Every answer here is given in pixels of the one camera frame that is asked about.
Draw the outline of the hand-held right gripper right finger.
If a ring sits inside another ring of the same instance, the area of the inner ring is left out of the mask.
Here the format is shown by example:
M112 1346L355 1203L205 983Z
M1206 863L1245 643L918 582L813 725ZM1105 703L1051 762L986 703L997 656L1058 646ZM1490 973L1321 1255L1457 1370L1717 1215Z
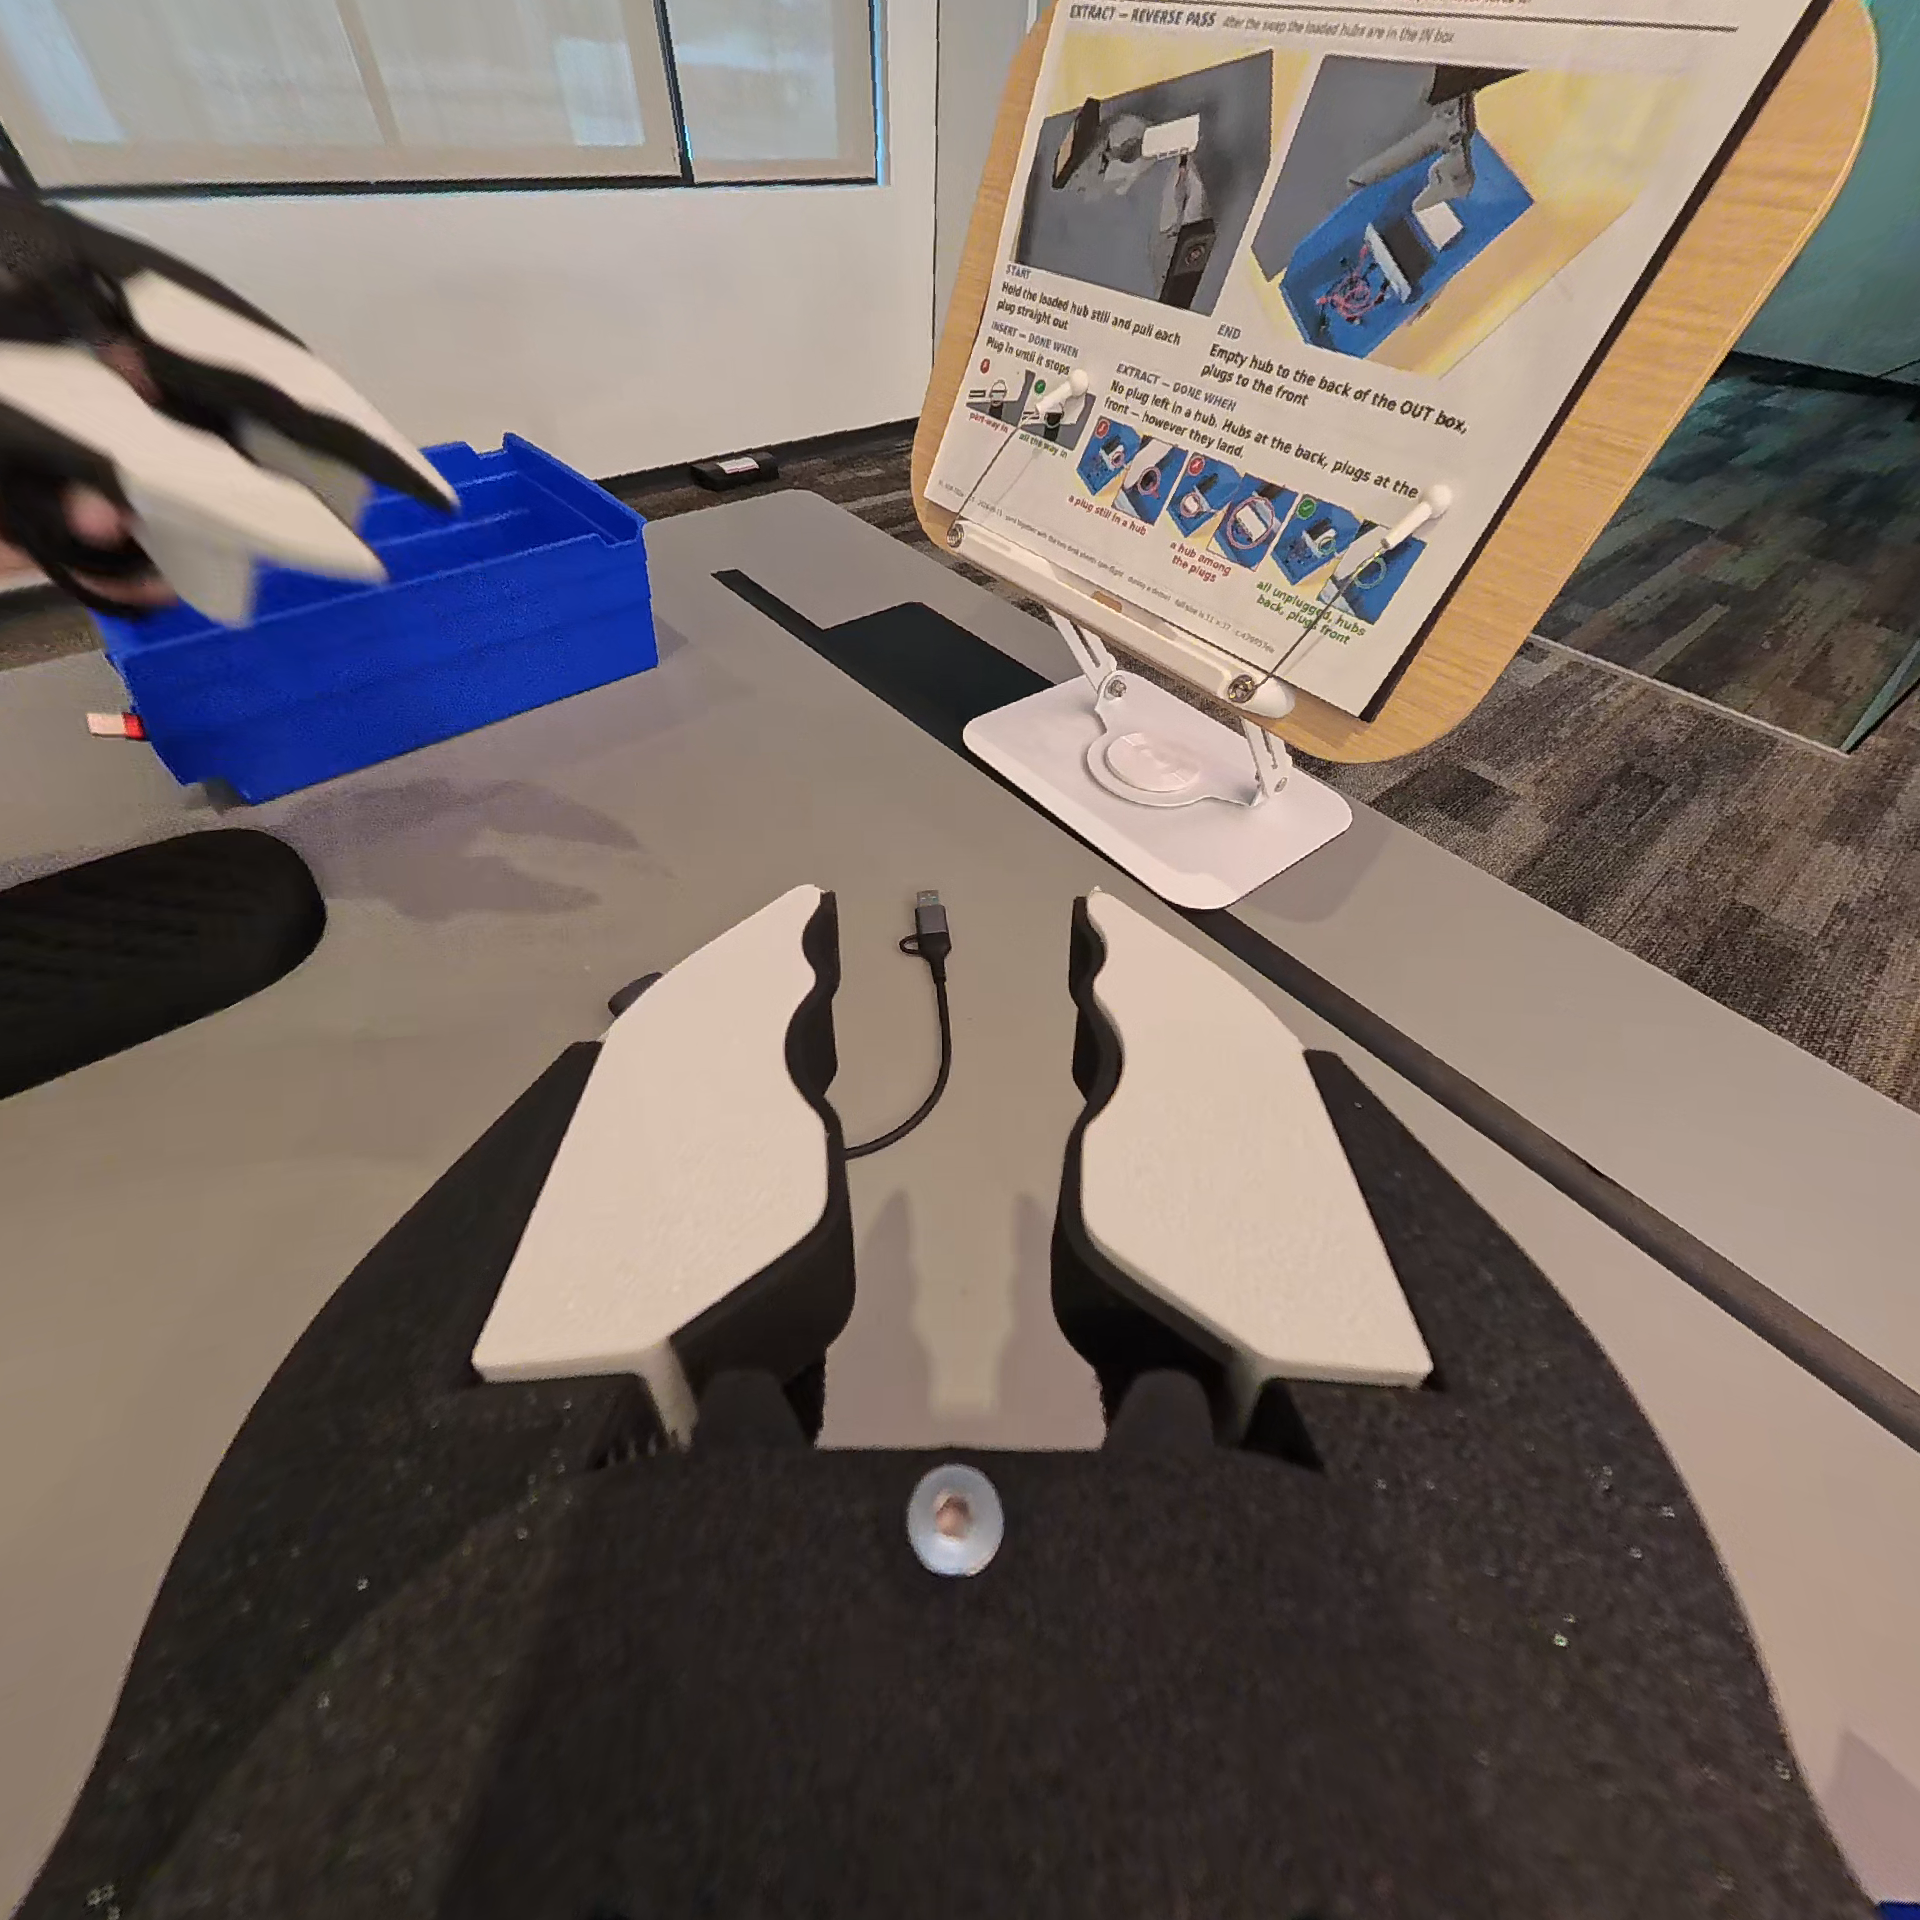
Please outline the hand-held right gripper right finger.
M1419 1390L1432 1357L1309 1048L1233 973L1114 893L1072 903L1080 1109L1048 1300L1111 1435L1151 1376L1214 1440L1319 1455L1297 1388Z

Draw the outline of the person's left hand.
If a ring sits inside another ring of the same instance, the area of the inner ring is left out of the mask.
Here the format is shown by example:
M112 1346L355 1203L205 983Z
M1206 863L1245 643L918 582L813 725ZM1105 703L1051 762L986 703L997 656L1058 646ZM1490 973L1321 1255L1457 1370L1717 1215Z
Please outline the person's left hand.
M5 491L1 538L7 550L88 613L143 618L176 604L173 588L133 540L125 511L97 491Z

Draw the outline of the window with white blinds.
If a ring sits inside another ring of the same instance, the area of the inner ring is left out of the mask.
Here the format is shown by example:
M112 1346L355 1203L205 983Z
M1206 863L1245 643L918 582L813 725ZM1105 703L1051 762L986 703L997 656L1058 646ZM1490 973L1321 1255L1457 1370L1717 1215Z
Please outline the window with white blinds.
M5 164L63 198L866 183L854 2L5 2Z

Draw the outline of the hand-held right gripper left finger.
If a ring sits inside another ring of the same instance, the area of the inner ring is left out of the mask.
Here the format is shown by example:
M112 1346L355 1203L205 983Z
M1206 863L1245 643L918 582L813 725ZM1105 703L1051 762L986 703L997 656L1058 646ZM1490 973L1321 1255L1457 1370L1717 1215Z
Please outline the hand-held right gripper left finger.
M839 948L834 893L803 883L610 1019L471 1349L480 1381L637 1381L675 1448L720 1407L818 1431L854 1302Z

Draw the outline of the printed instruction sheet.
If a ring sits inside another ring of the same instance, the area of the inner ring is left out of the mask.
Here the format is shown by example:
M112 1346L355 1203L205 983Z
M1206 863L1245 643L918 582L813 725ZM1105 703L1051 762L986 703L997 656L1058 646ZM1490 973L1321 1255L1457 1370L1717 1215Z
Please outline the printed instruction sheet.
M927 503L1361 718L1813 4L1058 4Z

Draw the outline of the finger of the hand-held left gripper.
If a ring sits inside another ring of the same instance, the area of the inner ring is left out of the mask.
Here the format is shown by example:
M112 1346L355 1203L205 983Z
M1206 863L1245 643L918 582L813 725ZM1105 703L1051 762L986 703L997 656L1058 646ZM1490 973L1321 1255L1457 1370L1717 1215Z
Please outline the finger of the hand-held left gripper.
M299 482L345 526L374 490L459 509L421 448L299 338L165 272L133 274L121 298L155 386L217 418L254 464Z
M82 347L1 349L5 454L114 496L173 595L225 626L256 607L256 572L382 586L378 555L329 503L225 439L153 412Z

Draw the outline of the blue plastic bin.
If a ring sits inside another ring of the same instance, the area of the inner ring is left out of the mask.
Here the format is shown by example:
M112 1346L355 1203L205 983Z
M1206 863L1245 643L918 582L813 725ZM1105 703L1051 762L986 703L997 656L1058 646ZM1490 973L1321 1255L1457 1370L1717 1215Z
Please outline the blue plastic bin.
M374 491L358 533L383 586L262 566L243 628L186 605L93 618L181 784L279 799L656 664L632 507L517 434L425 459L462 509Z

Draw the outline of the black mesh elbow pad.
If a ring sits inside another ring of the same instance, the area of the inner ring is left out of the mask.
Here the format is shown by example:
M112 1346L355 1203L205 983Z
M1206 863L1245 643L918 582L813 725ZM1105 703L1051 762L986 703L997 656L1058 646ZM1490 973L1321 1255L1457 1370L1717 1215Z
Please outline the black mesh elbow pad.
M257 830L186 831L8 883L1 1095L264 992L325 930L312 871Z

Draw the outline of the grey usb hub with cable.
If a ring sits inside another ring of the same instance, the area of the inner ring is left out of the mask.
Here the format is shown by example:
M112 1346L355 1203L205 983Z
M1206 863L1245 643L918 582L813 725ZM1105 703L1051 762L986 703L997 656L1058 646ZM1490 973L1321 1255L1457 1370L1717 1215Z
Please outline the grey usb hub with cable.
M917 926L899 950L930 973L941 1060L931 1091L891 1133L848 1144L826 1095L835 1075L832 1003L841 981L832 892L803 883L718 932L653 975L656 1003L640 992L611 998L611 1023L582 1084L554 1162L592 1180L618 1180L626 1164L658 1157L674 1176L745 1152L770 1155L782 1176L800 1170L800 1101L823 1125L832 1187L861 1162L911 1133L943 1095L953 1062L945 997L949 922L937 893L917 898Z

